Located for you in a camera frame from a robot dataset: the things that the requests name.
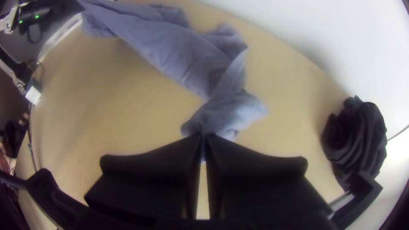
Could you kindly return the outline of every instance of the black fabric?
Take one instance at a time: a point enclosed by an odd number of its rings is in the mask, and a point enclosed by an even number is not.
[[[379,174],[386,143],[385,122],[378,107],[357,96],[344,101],[338,116],[331,114],[322,135],[324,153],[345,191],[350,190],[350,178],[357,172],[373,178]]]
[[[263,229],[316,211],[332,213],[304,177],[305,158],[264,155],[216,135],[207,136],[206,146],[211,217],[247,219]]]

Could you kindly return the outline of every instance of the black cloth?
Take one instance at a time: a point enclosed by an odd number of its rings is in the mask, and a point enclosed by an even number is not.
[[[322,135],[322,145],[332,162],[336,179],[342,188],[350,188],[350,178],[364,171],[375,178],[386,158],[386,127],[378,107],[347,98],[344,109],[331,114]]]

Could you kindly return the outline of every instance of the gray towel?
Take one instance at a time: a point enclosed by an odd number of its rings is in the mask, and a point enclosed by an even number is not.
[[[233,140],[267,114],[244,90],[246,44],[227,25],[201,35],[183,11],[158,5],[78,0],[85,8],[83,31],[120,37],[167,77],[207,101],[181,127],[183,136],[215,133]]]

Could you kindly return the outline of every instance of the wooden table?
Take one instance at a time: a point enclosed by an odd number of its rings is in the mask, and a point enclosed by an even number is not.
[[[270,112],[240,132],[236,143],[267,155],[301,155],[308,159],[306,177],[326,201],[342,195],[320,134],[328,116],[342,109],[346,94],[311,61],[260,27],[193,1],[161,2],[184,9],[200,32],[228,23],[248,44],[246,90]],[[101,176],[102,155],[143,153],[181,139],[181,124],[202,104],[120,39],[91,38],[77,29],[43,64],[43,94],[30,118],[37,166],[49,169],[60,188],[83,203]],[[26,148],[16,172],[22,178],[34,173]],[[206,196],[201,193],[199,200],[205,203]],[[20,201],[32,229],[55,230],[26,192],[20,192]]]

